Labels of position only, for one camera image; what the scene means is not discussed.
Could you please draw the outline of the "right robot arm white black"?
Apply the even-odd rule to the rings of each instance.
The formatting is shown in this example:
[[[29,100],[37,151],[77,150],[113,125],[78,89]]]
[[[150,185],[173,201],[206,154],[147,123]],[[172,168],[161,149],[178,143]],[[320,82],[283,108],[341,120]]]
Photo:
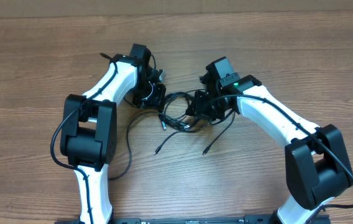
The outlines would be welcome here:
[[[226,57],[206,66],[187,115],[223,120],[234,111],[259,125],[285,153],[288,200],[264,223],[329,223],[319,213],[353,185],[353,172],[340,130],[307,121],[275,99],[261,81],[234,71]]]

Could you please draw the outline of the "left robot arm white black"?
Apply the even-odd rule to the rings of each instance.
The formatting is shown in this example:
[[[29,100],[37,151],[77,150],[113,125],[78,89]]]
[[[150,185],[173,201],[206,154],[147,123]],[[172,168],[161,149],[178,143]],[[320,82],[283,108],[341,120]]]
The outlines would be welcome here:
[[[60,137],[60,152],[78,180],[81,213],[75,223],[112,222],[108,169],[117,146],[116,109],[129,93],[138,109],[160,108],[163,70],[149,64],[153,59],[146,46],[133,44],[129,55],[108,58],[107,72],[92,89],[65,100],[54,135]]]

